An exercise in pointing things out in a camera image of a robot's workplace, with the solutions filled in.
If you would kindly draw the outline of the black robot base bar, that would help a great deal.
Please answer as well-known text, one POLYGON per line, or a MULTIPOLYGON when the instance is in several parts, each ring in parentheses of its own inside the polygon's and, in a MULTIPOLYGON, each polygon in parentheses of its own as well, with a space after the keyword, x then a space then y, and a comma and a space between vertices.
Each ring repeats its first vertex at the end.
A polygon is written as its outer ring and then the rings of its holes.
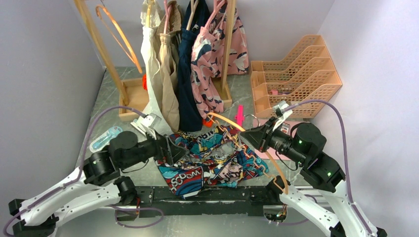
POLYGON ((166 186, 137 186, 140 207, 153 207, 165 216, 246 214, 263 217, 269 209, 281 210, 283 203, 265 186, 210 187, 183 199, 166 186))

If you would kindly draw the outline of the comic print shorts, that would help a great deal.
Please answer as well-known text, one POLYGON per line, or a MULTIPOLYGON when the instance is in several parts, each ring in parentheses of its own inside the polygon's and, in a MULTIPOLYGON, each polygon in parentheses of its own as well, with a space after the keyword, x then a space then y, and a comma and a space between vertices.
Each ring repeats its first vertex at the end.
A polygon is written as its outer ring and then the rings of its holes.
POLYGON ((263 176, 262 166, 268 173, 268 165, 241 140, 238 133, 239 130, 231 125, 219 125, 201 135, 183 131, 170 135, 174 144, 187 148, 189 154, 173 165, 159 160, 155 162, 169 190, 186 199, 210 186, 235 188, 241 181, 263 176), (234 140, 243 145, 250 156, 256 157, 261 168, 257 168, 253 159, 235 146, 234 140))

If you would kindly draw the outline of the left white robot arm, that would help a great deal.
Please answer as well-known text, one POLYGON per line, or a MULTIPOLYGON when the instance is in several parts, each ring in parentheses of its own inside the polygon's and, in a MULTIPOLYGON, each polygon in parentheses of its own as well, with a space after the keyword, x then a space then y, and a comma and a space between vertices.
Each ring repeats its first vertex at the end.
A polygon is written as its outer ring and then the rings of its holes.
POLYGON ((188 153, 167 136, 147 135, 140 142, 135 133, 124 131, 48 190, 31 199, 12 200, 9 212, 17 222, 13 233, 5 227, 4 235, 48 237, 67 221, 98 208, 131 205, 138 192, 132 179, 121 175, 124 169, 150 158, 173 164, 188 153))

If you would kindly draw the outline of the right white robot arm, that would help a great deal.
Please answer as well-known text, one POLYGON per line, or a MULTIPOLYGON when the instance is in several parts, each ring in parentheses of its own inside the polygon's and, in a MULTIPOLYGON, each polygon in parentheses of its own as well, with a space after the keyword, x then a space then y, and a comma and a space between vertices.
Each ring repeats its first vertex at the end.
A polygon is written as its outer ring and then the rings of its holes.
POLYGON ((350 201, 348 178, 338 162, 323 152, 326 138, 313 124, 302 122, 286 134, 275 128, 276 118, 243 131, 240 137, 260 152, 272 148, 301 167, 304 180, 328 202, 331 211, 321 207, 281 177, 266 186, 271 204, 282 202, 307 218, 327 237, 386 237, 387 232, 374 226, 361 208, 350 201))

